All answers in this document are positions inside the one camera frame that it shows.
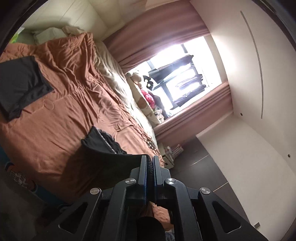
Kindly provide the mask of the black t-shirt floral trim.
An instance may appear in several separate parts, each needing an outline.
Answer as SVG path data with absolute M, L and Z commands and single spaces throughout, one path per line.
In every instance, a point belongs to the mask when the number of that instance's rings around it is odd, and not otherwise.
M 62 173 L 67 201 L 74 202 L 92 188 L 114 187 L 141 165 L 142 157 L 147 155 L 127 153 L 110 134 L 92 126 Z

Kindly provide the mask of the white bedside cabinet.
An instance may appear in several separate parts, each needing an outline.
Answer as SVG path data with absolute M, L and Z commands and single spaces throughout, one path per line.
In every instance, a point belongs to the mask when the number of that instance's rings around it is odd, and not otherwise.
M 164 166 L 167 169 L 174 168 L 174 161 L 169 154 L 167 153 L 167 146 L 164 146 L 162 143 L 158 143 L 159 152 L 164 160 Z

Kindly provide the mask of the striped paper bag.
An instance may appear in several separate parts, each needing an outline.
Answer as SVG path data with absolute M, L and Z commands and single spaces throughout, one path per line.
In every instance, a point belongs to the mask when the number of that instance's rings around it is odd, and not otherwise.
M 182 148 L 182 146 L 180 144 L 174 146 L 174 147 L 166 147 L 166 152 L 169 154 L 169 156 L 175 160 L 175 158 L 177 158 L 177 156 L 179 156 L 182 152 L 184 152 L 184 149 Z

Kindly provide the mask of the bear print cushion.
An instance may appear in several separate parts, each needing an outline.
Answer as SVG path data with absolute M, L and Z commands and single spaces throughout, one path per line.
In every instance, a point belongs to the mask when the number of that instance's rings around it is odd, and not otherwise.
M 135 75 L 131 74 L 131 73 L 126 73 L 125 77 L 128 82 L 128 85 L 130 86 L 133 98 L 134 98 L 137 106 L 142 111 L 142 113 L 145 115 L 145 117 L 148 119 L 152 128 L 155 128 L 156 126 L 158 126 L 160 124 L 159 119 L 154 114 L 154 110 L 151 108 L 149 102 L 146 100 L 140 87 L 137 85 L 136 82 L 133 81 L 133 78 L 135 77 Z

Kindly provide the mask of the red cloth on sill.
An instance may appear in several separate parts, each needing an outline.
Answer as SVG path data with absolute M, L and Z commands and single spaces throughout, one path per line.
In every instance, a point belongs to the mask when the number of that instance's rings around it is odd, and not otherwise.
M 141 89 L 141 92 L 142 92 L 143 96 L 145 97 L 146 101 L 149 103 L 150 107 L 152 109 L 154 109 L 155 108 L 155 102 L 154 102 L 154 99 L 151 96 L 151 94 L 148 91 L 144 90 L 144 89 Z

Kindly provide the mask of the right pink curtain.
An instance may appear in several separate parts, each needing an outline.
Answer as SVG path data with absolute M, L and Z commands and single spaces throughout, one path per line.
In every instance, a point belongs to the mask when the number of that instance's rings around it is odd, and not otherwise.
M 224 82 L 155 127 L 156 140 L 170 147 L 182 144 L 232 111 L 230 86 Z

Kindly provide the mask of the pink curtain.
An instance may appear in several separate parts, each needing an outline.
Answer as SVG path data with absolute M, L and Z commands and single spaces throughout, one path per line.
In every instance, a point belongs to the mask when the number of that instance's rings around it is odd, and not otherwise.
M 155 127 L 156 140 L 170 147 L 182 144 L 232 111 L 230 86 L 224 82 Z
M 175 1 L 149 9 L 103 42 L 126 73 L 171 45 L 209 34 L 190 2 Z

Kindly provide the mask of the plush toy on sill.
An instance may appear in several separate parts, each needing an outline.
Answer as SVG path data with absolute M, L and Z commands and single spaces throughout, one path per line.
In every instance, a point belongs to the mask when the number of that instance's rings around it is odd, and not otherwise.
M 140 89 L 142 89 L 143 78 L 138 73 L 134 72 L 130 78 L 134 84 L 136 84 Z

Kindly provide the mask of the orange-brown quilt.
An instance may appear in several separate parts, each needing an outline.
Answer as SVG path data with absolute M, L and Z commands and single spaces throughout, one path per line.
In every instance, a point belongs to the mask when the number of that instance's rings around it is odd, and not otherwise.
M 25 107 L 19 118 L 7 121 L 1 113 L 1 147 L 38 185 L 72 203 L 62 173 L 92 126 L 110 134 L 129 154 L 160 155 L 96 69 L 92 34 L 41 45 L 8 44 L 1 63 L 27 56 L 34 56 L 54 90 Z

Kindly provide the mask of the beige bed sheet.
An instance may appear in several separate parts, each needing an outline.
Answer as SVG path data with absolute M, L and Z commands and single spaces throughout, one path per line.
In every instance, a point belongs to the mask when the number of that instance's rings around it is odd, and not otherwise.
M 151 139 L 149 144 L 157 149 L 158 145 L 152 126 L 136 104 L 132 95 L 132 90 L 121 67 L 102 41 L 95 40 L 94 42 L 96 46 L 96 69 L 102 74 L 113 92 L 121 100 L 131 119 L 149 136 Z

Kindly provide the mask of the cartoon print bed base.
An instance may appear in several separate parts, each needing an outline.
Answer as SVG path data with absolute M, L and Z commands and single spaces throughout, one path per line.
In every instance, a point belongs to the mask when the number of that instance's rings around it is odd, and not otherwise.
M 13 180 L 16 184 L 21 186 L 23 189 L 29 191 L 34 196 L 39 198 L 46 204 L 57 205 L 57 206 L 69 206 L 65 201 L 46 190 L 41 185 L 38 185 L 32 178 L 26 176 L 18 166 L 16 166 L 5 153 L 1 147 L 1 170 L 8 173 L 10 180 Z

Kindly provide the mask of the left pink curtain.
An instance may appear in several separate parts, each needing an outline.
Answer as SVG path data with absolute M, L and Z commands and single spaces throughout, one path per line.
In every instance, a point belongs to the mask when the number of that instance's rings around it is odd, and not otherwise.
M 190 2 L 175 1 L 149 9 L 103 42 L 126 73 L 171 45 L 209 34 Z

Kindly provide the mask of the small folded black garment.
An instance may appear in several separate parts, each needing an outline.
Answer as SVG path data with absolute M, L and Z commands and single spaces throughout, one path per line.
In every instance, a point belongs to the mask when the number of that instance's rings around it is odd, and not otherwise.
M 53 90 L 34 56 L 1 63 L 1 113 L 7 121 Z

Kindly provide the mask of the cream padded headboard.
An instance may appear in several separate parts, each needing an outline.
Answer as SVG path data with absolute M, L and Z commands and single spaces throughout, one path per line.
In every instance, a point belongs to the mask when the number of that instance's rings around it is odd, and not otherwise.
M 23 24 L 27 30 L 72 26 L 104 40 L 125 25 L 118 1 L 50 0 L 39 7 Z

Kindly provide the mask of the white pillow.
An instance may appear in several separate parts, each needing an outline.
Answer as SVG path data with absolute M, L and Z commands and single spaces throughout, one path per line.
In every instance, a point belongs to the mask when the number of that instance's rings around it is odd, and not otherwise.
M 67 35 L 59 28 L 50 27 L 43 31 L 35 31 L 33 37 L 36 44 L 39 45 L 49 40 L 65 38 Z

